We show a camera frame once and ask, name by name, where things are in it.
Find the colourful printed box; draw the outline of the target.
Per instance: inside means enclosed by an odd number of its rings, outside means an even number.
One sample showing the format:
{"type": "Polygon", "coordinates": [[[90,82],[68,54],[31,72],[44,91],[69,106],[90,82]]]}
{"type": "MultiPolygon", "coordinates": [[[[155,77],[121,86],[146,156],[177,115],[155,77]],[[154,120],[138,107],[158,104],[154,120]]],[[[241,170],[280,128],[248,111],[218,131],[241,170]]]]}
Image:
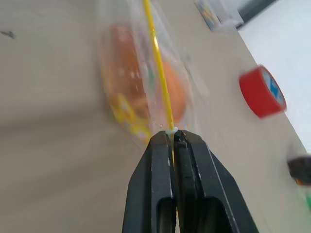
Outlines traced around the colourful printed box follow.
{"type": "Polygon", "coordinates": [[[195,0],[194,3],[208,28],[211,31],[217,30],[220,26],[220,21],[208,0],[195,0]]]}

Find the dark grey bar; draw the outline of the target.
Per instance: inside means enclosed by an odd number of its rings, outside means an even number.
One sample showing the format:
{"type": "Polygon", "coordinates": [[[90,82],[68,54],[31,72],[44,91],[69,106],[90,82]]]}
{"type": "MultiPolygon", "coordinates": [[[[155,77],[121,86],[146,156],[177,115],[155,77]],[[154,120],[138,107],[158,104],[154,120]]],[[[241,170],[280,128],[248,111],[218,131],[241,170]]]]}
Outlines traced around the dark grey bar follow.
{"type": "Polygon", "coordinates": [[[247,0],[243,6],[239,7],[238,12],[244,24],[246,24],[277,1],[278,0],[247,0]]]}

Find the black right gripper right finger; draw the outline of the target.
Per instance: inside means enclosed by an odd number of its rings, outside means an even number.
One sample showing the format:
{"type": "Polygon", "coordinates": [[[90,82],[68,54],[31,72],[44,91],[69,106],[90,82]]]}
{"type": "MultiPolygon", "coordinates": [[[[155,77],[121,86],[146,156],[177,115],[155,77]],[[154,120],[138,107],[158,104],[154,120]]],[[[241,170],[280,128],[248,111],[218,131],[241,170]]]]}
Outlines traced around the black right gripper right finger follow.
{"type": "Polygon", "coordinates": [[[180,233],[259,233],[235,179],[207,143],[177,131],[173,147],[180,233]]]}

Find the clear yellow-zip plastic bag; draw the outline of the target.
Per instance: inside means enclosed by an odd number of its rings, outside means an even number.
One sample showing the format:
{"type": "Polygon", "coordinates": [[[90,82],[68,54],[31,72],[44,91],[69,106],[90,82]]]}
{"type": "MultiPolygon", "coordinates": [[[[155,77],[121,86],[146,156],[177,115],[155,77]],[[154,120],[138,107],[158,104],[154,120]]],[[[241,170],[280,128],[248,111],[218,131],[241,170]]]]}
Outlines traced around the clear yellow-zip plastic bag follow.
{"type": "Polygon", "coordinates": [[[147,145],[151,137],[160,131],[168,135],[177,130],[201,134],[203,124],[200,118],[207,115],[208,89],[189,56],[182,50],[157,0],[97,0],[102,79],[106,59],[106,55],[102,54],[102,40],[108,46],[111,44],[109,29],[112,25],[126,25],[132,30],[149,107],[147,121],[134,124],[130,121],[119,122],[112,111],[116,121],[142,146],[147,145]]]}

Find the red tape roll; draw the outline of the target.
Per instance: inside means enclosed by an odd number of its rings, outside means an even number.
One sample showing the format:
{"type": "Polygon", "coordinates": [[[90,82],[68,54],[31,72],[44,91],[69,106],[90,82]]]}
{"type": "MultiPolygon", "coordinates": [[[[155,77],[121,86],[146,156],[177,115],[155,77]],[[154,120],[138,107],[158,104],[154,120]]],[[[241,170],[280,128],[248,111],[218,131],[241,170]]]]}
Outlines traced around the red tape roll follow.
{"type": "Polygon", "coordinates": [[[266,118],[287,110],[287,103],[275,78],[262,65],[239,77],[241,93],[253,113],[266,118]]]}

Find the green object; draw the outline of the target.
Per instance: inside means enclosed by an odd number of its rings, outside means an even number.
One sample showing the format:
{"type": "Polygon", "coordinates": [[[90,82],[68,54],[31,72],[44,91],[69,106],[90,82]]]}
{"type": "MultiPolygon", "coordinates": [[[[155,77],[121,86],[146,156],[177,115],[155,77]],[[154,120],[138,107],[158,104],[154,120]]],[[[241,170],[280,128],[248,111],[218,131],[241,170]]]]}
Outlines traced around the green object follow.
{"type": "Polygon", "coordinates": [[[307,209],[308,223],[311,227],[311,188],[303,190],[303,201],[307,209]]]}

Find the black round object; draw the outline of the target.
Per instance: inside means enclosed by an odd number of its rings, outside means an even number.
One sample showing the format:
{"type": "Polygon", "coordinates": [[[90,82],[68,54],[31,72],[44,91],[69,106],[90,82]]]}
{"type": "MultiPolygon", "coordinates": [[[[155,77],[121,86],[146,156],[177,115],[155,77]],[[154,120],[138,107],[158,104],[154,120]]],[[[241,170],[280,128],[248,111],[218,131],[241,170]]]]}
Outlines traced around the black round object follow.
{"type": "Polygon", "coordinates": [[[287,160],[290,176],[300,186],[311,186],[311,154],[287,160]]]}

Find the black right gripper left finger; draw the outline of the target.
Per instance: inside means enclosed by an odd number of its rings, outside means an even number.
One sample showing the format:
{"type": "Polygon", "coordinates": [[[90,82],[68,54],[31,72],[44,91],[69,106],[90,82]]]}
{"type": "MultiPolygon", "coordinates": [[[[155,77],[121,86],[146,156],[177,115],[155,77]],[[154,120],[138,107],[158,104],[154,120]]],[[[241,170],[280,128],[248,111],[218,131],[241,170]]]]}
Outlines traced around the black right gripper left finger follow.
{"type": "Polygon", "coordinates": [[[160,131],[130,178],[122,233],[175,233],[174,185],[171,142],[160,131]]]}

